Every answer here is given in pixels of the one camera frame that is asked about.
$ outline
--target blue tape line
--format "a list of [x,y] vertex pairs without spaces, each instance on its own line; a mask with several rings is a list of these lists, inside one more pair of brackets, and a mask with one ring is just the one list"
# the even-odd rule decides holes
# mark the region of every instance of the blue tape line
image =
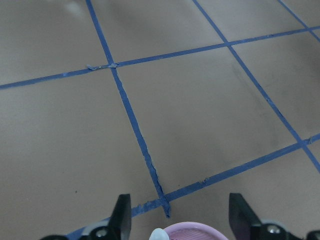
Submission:
[[[114,63],[112,54],[111,54],[110,49],[108,47],[108,43],[107,43],[106,38],[105,38],[105,36],[103,34],[103,31],[102,31],[102,29],[100,27],[100,24],[99,24],[98,18],[96,16],[95,10],[94,10],[94,8],[92,6],[91,0],[86,0],[86,4],[88,6],[88,9],[89,9],[93,24],[95,26],[96,32],[97,32],[97,34],[99,36],[101,45],[103,47],[105,57],[108,60],[108,63],[110,64],[110,66],[114,66],[115,63]],[[131,126],[133,128],[135,137],[136,137],[136,139],[138,141],[138,144],[140,146],[141,152],[142,152],[142,154],[144,156],[145,163],[146,163],[146,165],[148,167],[150,176],[151,176],[152,181],[153,181],[153,185],[154,185],[154,187],[156,189],[156,192],[157,192],[157,194],[159,196],[159,200],[161,201],[161,204],[162,204],[163,210],[165,212],[165,215],[169,218],[170,214],[171,214],[170,204],[167,201],[167,199],[165,198],[164,191],[163,191],[163,189],[162,189],[162,187],[161,187],[161,185],[159,183],[159,178],[158,178],[158,175],[157,175],[157,171],[156,171],[155,167],[153,166],[153,163],[152,163],[152,160],[151,160],[151,156],[150,156],[150,154],[148,152],[146,141],[144,140],[144,138],[143,138],[143,136],[141,134],[141,131],[140,131],[140,128],[139,128],[139,125],[138,125],[138,121],[136,119],[134,111],[133,111],[133,109],[131,107],[131,104],[129,102],[127,93],[126,93],[126,91],[125,91],[125,89],[124,89],[124,87],[122,85],[122,82],[119,79],[119,76],[118,76],[118,73],[117,73],[117,69],[116,69],[117,66],[118,66],[118,64],[116,64],[115,67],[111,68],[111,72],[112,72],[115,84],[116,84],[116,86],[117,86],[117,88],[119,90],[119,93],[120,93],[124,108],[126,110],[128,118],[130,120]]]
[[111,55],[110,49],[108,47],[108,44],[107,44],[106,38],[104,36],[104,33],[103,33],[102,29],[101,29],[101,26],[100,26],[100,23],[98,21],[97,15],[95,13],[94,7],[92,6],[92,3],[91,3],[90,0],[86,0],[85,2],[86,2],[86,5],[88,7],[91,19],[93,21],[96,33],[98,34],[98,37],[100,39],[100,43],[102,45],[106,60],[108,61],[109,64],[113,64],[114,60],[112,58],[112,55]]
[[160,199],[156,199],[153,201],[148,201],[143,205],[138,205],[131,210],[132,217],[136,217],[141,214],[145,214],[153,209],[157,209],[162,206],[162,201]]
[[[320,26],[315,26],[310,29],[314,29],[314,30],[320,29]],[[124,66],[128,66],[128,65],[141,64],[141,63],[151,62],[151,61],[155,61],[155,60],[178,57],[178,56],[182,56],[182,55],[200,53],[200,52],[204,52],[204,51],[224,48],[224,47],[238,45],[238,44],[244,44],[244,43],[250,43],[250,42],[255,42],[255,41],[259,41],[259,40],[272,39],[272,38],[277,38],[277,37],[282,37],[282,36],[287,36],[287,35],[292,35],[292,34],[304,33],[304,32],[308,32],[308,30],[309,29],[307,29],[307,28],[302,28],[302,29],[298,29],[298,30],[285,31],[285,32],[279,32],[279,33],[275,33],[275,34],[268,34],[268,35],[263,35],[263,36],[250,37],[250,38],[245,38],[245,39],[241,39],[241,40],[224,42],[224,43],[219,43],[216,45],[198,47],[198,48],[193,48],[193,49],[189,49],[189,50],[176,51],[176,52],[166,53],[166,54],[161,54],[161,55],[156,55],[156,56],[143,57],[143,58],[139,58],[139,59],[119,62],[117,66],[124,67]]]
[[[205,18],[208,20],[208,22],[211,24],[211,26],[216,30],[220,38],[223,40],[224,43],[227,43],[226,37],[223,35],[223,33],[219,30],[218,26],[213,22],[213,20],[208,16],[206,11],[200,6],[200,4],[197,2],[197,0],[192,0],[194,4],[198,7],[198,9],[201,11],[201,13],[205,16]],[[232,53],[232,55],[235,57],[237,62],[240,64],[242,69],[245,71],[245,73],[248,75],[252,83],[255,85],[255,87],[258,89],[258,91],[262,94],[264,99],[268,102],[270,107],[273,109],[275,114],[279,117],[279,119],[282,121],[282,123],[285,125],[285,127],[289,130],[289,132],[292,134],[292,136],[295,138],[295,140],[298,142],[298,144],[301,145],[304,152],[308,155],[318,172],[320,173],[320,163],[316,159],[316,157],[312,154],[312,152],[309,150],[305,142],[300,138],[298,133],[294,130],[294,128],[290,125],[290,123],[287,121],[287,119],[282,115],[278,107],[275,105],[275,103],[271,100],[269,95],[266,93],[266,91],[262,88],[262,86],[259,84],[257,79],[254,77],[254,75],[251,73],[251,71],[248,69],[248,67],[245,65],[245,63],[242,61],[240,56],[237,54],[237,52],[234,50],[234,48],[230,45],[228,46],[228,49]]]
[[166,53],[166,54],[161,54],[161,55],[156,55],[156,56],[149,56],[149,57],[144,57],[144,58],[139,58],[139,59],[134,59],[134,60],[122,61],[122,62],[118,62],[118,66],[124,67],[124,66],[128,66],[128,65],[133,65],[133,64],[141,64],[141,63],[160,60],[160,59],[168,59],[168,58],[172,58],[172,57],[177,57],[177,56],[182,56],[182,55],[187,55],[187,54],[194,54],[194,53],[199,53],[199,52],[208,51],[208,50],[212,50],[212,49],[223,48],[226,46],[227,46],[227,44],[225,44],[225,43],[220,43],[220,44],[210,45],[210,46],[203,46],[203,47],[193,48],[193,49],[189,49],[189,50],[176,51],[176,52]]
[[307,26],[307,24],[305,24],[304,21],[302,21],[302,19],[300,19],[298,17],[298,15],[296,15],[282,0],[278,0],[278,2],[300,23],[302,24],[306,29],[308,29],[308,32],[310,32],[312,34],[312,36],[315,37],[315,39],[318,40],[318,42],[320,42],[320,38],[311,30],[309,29],[309,27]]
[[307,144],[309,145],[309,144],[313,144],[314,142],[319,141],[319,140],[320,140],[320,133],[317,134],[317,135],[314,135],[314,136],[310,137],[310,138],[309,138],[308,140],[306,140],[306,141],[307,141]]
[[31,85],[31,84],[37,84],[37,83],[46,82],[46,81],[50,81],[50,80],[54,80],[54,79],[63,79],[63,78],[67,78],[67,77],[88,74],[91,72],[92,72],[92,70],[90,70],[90,69],[82,69],[82,70],[77,70],[77,71],[64,72],[64,73],[60,73],[60,74],[56,74],[56,75],[38,77],[38,78],[24,80],[24,81],[17,81],[17,82],[13,82],[13,83],[0,85],[0,90],[9,89],[9,88],[16,88],[16,87],[21,87],[21,86],[26,86],[26,85]]
[[122,85],[122,82],[119,79],[117,70],[115,68],[112,68],[111,72],[112,72],[113,78],[115,80],[115,84],[116,84],[116,86],[117,86],[117,88],[119,90],[119,93],[120,93],[124,108],[125,108],[126,113],[127,113],[128,117],[129,117],[129,120],[130,120],[131,126],[133,128],[135,137],[136,137],[136,139],[138,141],[138,144],[140,146],[141,152],[142,152],[142,154],[144,156],[145,163],[146,163],[146,165],[147,165],[147,167],[149,169],[149,172],[150,172],[153,184],[155,186],[156,192],[157,192],[157,194],[158,194],[158,196],[160,198],[160,201],[162,202],[164,212],[165,212],[166,216],[169,218],[170,217],[170,212],[171,212],[170,204],[169,204],[168,200],[165,198],[165,194],[164,194],[164,192],[162,190],[162,187],[161,187],[161,185],[159,183],[159,178],[158,178],[156,169],[155,169],[155,167],[154,167],[154,165],[152,163],[151,156],[150,156],[150,154],[148,152],[146,141],[144,140],[144,137],[141,134],[141,131],[140,131],[140,128],[139,128],[139,125],[138,125],[138,121],[136,119],[134,111],[133,111],[133,109],[131,107],[131,104],[129,102],[127,93],[126,93],[126,91],[125,91],[125,89],[124,89],[124,87]]
[[81,237],[82,235],[82,232],[85,228],[82,227],[78,230],[75,230],[73,232],[70,232],[68,233],[67,235],[65,235],[69,240],[79,240],[79,238]]
[[198,182],[195,182],[191,185],[180,188],[176,191],[170,192],[166,195],[166,197],[171,202],[173,200],[176,200],[176,199],[181,198],[183,196],[186,196],[188,194],[192,194],[195,191],[198,191],[200,189],[208,187],[212,184],[221,182],[222,180],[228,179],[230,177],[233,177],[235,175],[243,173],[247,170],[253,169],[257,166],[260,166],[262,164],[270,162],[271,160],[279,158],[283,155],[291,153],[291,152],[298,150],[300,148],[301,148],[300,145],[298,143],[295,143],[293,145],[287,146],[285,148],[282,148],[282,149],[275,151],[273,153],[270,153],[268,155],[265,155],[265,156],[262,156],[262,157],[255,159],[255,160],[249,161],[249,162],[242,164],[240,166],[236,166],[232,169],[229,169],[224,172],[213,175],[211,177],[208,177],[204,181],[198,181]]
[[86,65],[86,67],[92,71],[100,70],[100,69],[107,69],[111,68],[111,65],[101,65],[101,66],[91,66],[89,64]]

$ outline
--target pink cup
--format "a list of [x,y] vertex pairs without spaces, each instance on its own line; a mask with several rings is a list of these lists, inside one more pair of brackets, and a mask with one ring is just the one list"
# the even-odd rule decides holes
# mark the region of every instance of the pink cup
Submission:
[[192,221],[179,222],[164,230],[170,240],[228,240],[213,227]]

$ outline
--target tan floor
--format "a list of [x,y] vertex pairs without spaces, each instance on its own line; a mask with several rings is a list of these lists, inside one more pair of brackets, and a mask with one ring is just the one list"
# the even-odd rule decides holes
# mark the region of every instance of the tan floor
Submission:
[[231,192],[300,238],[320,229],[319,11],[317,0],[0,2],[2,238],[69,234],[125,193],[131,240],[184,221],[233,240]]

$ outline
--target screw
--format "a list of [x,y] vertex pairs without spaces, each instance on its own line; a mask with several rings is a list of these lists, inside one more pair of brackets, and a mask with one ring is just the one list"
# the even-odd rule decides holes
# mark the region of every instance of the screw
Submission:
[[276,225],[269,225],[266,229],[271,234],[279,234],[280,228]]
[[107,235],[107,230],[101,229],[101,230],[97,231],[97,232],[95,233],[95,235],[96,235],[98,238],[104,237],[105,235]]

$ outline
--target painter's tape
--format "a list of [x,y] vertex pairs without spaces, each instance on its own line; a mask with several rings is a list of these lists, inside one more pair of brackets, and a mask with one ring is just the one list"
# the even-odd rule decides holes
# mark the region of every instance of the painter's tape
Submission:
[[313,31],[309,31],[311,33],[312,36],[314,36],[315,39],[318,40],[318,42],[320,42],[320,37],[318,37]]
[[114,81],[115,81],[115,84],[118,88],[118,91],[120,93],[120,97],[121,97],[121,100],[122,100],[122,103],[124,105],[124,108],[125,108],[125,111],[129,117],[129,121],[131,123],[131,126],[133,128],[133,131],[134,131],[134,134],[135,134],[135,137],[138,141],[138,144],[140,146],[140,149],[141,149],[141,152],[144,156],[144,160],[145,160],[145,163],[148,167],[148,170],[149,170],[149,173],[150,173],[150,176],[152,178],[152,182],[153,182],[153,185],[156,189],[156,192],[159,196],[159,199],[161,201],[161,205],[163,206],[163,210],[166,214],[166,216],[169,218],[170,217],[170,213],[171,213],[171,207],[170,207],[170,204],[169,202],[166,200],[165,198],[165,194],[163,192],[163,189],[159,183],[159,179],[158,179],[158,175],[157,175],[157,171],[155,169],[155,167],[153,166],[153,163],[152,163],[152,160],[151,160],[151,156],[148,152],[148,148],[147,148],[147,144],[141,134],[141,131],[140,131],[140,128],[139,128],[139,125],[138,125],[138,122],[137,122],[137,119],[136,119],[136,116],[134,114],[134,111],[131,107],[131,104],[129,102],[129,99],[128,99],[128,96],[127,96],[127,93],[122,85],[122,82],[120,81],[119,77],[118,77],[118,73],[117,73],[117,66],[118,64],[114,62],[113,60],[113,57],[112,57],[112,54],[110,52],[110,49],[109,49],[109,46],[108,46],[108,43],[106,41],[106,38],[103,34],[103,31],[100,27],[100,24],[99,24],[99,21],[98,21],[98,18],[96,16],[96,13],[95,13],[95,10],[94,10],[94,7],[91,3],[91,0],[86,0],[86,4],[87,4],[87,7],[89,9],[89,12],[90,12],[90,15],[91,15],[91,18],[92,18],[92,21],[93,21],[93,24],[94,24],[94,27],[95,27],[95,30],[99,36],[99,39],[100,39],[100,42],[101,42],[101,45],[103,47],[103,50],[104,50],[104,54],[105,54],[105,57],[109,63],[109,66],[112,66],[110,69],[111,69],[111,72],[112,72],[112,75],[113,75],[113,78],[114,78]]
[[192,0],[193,3],[197,6],[197,8],[200,10],[200,12],[203,14],[203,16],[206,18],[206,20],[210,23],[210,25],[214,28],[216,33],[219,35],[219,37],[222,39],[224,43],[227,43],[226,37],[223,35],[223,33],[220,31],[220,29],[217,27],[217,25],[212,21],[212,19],[209,17],[209,15],[206,13],[206,11],[202,8],[202,6],[197,2],[197,0]]
[[162,206],[161,200],[156,199],[153,201],[148,201],[143,205],[138,205],[131,210],[132,217],[139,216],[141,214],[145,214],[153,209],[159,208]]
[[87,64],[86,67],[88,69],[90,69],[91,71],[96,71],[96,70],[110,68],[110,65],[91,66],[91,65]]
[[282,0],[278,0],[278,2],[299,22],[301,23],[305,28],[308,28],[308,26],[302,21]]
[[24,81],[17,81],[17,82],[13,82],[13,83],[0,85],[0,90],[9,89],[9,88],[16,88],[16,87],[21,87],[21,86],[26,86],[26,85],[32,85],[32,84],[37,84],[37,83],[46,82],[46,81],[55,80],[55,79],[63,79],[63,78],[68,78],[68,77],[72,77],[72,76],[88,74],[90,72],[91,72],[91,70],[87,68],[87,69],[82,69],[82,70],[77,70],[77,71],[69,71],[69,72],[59,73],[59,74],[50,75],[50,76],[33,78],[33,79],[29,79],[29,80],[24,80]]
[[123,67],[123,66],[128,66],[133,64],[141,64],[141,63],[151,62],[155,60],[168,59],[168,58],[178,57],[182,55],[188,55],[188,54],[194,54],[194,53],[204,52],[204,51],[213,50],[213,49],[219,49],[219,48],[226,47],[227,45],[228,45],[227,43],[220,43],[216,45],[193,48],[189,50],[176,51],[172,53],[143,57],[143,58],[128,60],[128,61],[121,61],[118,63],[118,67]]
[[93,25],[95,27],[96,33],[98,34],[98,37],[100,39],[100,42],[101,42],[101,45],[102,45],[106,60],[108,61],[109,64],[113,64],[114,60],[112,58],[110,49],[108,47],[105,35],[104,35],[104,33],[103,33],[102,29],[101,29],[101,26],[100,26],[100,23],[98,21],[97,15],[95,13],[94,7],[92,6],[92,3],[91,3],[90,0],[86,0],[85,2],[86,2],[86,5],[88,7],[91,19],[93,21]]
[[309,138],[308,144],[313,144],[320,140],[320,133]]
[[75,230],[75,231],[73,231],[73,232],[70,232],[69,234],[66,235],[66,237],[67,237],[69,240],[79,240],[84,229],[85,229],[85,228],[82,227],[82,228],[80,228],[80,229],[78,229],[78,230]]

